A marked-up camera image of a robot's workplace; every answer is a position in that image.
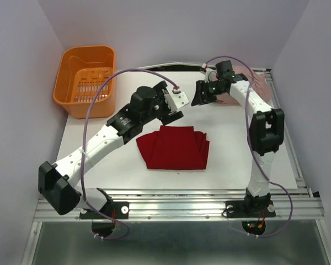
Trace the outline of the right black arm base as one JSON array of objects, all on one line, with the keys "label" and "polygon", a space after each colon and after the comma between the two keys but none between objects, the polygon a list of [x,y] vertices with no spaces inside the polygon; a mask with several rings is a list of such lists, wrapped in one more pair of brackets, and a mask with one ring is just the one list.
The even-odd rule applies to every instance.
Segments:
[{"label": "right black arm base", "polygon": [[273,218],[276,212],[270,193],[254,197],[247,191],[243,200],[226,201],[222,216],[230,219]]}]

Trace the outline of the red pleated skirt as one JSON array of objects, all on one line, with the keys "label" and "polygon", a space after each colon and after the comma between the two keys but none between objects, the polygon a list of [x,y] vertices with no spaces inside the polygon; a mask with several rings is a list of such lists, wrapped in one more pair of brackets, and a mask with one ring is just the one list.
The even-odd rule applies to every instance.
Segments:
[{"label": "red pleated skirt", "polygon": [[207,167],[210,142],[207,133],[192,126],[164,126],[136,139],[148,169],[203,170]]}]

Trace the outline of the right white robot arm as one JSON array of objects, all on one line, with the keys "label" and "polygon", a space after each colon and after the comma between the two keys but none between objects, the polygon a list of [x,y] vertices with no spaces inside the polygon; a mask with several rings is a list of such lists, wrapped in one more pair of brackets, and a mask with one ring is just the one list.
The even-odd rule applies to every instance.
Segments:
[{"label": "right white robot arm", "polygon": [[251,197],[243,201],[243,209],[248,215],[256,215],[263,208],[259,198],[266,198],[270,193],[272,162],[284,141],[284,111],[265,102],[245,75],[234,72],[231,61],[219,62],[215,67],[212,70],[206,63],[202,65],[205,77],[196,82],[191,106],[210,104],[217,101],[218,96],[228,94],[244,108],[253,163],[247,186]]}]

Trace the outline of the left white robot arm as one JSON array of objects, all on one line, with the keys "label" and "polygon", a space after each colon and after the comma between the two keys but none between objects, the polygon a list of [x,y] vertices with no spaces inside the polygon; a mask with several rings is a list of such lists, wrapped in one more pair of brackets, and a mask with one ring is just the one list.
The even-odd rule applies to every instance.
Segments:
[{"label": "left white robot arm", "polygon": [[112,116],[90,140],[63,159],[44,162],[38,169],[38,191],[56,210],[65,215],[89,195],[96,199],[93,211],[99,217],[111,213],[111,198],[100,189],[75,189],[87,173],[114,150],[142,132],[143,126],[158,119],[167,125],[183,117],[181,108],[188,104],[186,94],[178,89],[169,92],[162,81],[154,87],[141,86],[130,102]]}]

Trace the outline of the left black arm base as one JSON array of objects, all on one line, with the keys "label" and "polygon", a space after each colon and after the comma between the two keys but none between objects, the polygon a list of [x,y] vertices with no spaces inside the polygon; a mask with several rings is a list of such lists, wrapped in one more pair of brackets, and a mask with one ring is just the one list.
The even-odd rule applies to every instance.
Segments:
[{"label": "left black arm base", "polygon": [[[130,204],[126,201],[109,201],[92,204],[99,212],[114,219],[128,219]],[[79,217],[83,220],[104,219],[103,216],[93,211],[84,201],[77,206],[80,209]]]}]

